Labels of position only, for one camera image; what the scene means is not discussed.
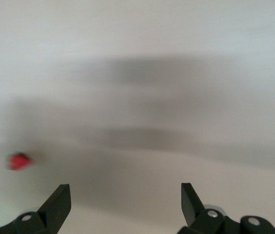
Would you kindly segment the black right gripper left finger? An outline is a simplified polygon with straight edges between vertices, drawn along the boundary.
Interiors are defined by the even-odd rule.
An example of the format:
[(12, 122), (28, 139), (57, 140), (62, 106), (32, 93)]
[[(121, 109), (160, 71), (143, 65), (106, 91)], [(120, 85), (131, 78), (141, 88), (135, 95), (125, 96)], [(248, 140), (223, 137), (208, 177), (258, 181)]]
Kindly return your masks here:
[(0, 234), (56, 234), (71, 211), (71, 191), (62, 184), (36, 212), (19, 215), (0, 227)]

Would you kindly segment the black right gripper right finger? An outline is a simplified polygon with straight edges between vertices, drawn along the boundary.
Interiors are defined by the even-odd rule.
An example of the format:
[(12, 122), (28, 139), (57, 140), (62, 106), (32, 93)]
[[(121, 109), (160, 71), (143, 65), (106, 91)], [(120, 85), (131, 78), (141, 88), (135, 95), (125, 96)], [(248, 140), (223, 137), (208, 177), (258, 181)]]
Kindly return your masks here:
[(275, 234), (262, 217), (247, 215), (236, 222), (216, 208), (205, 208), (191, 183), (181, 184), (181, 205), (187, 225), (180, 234)]

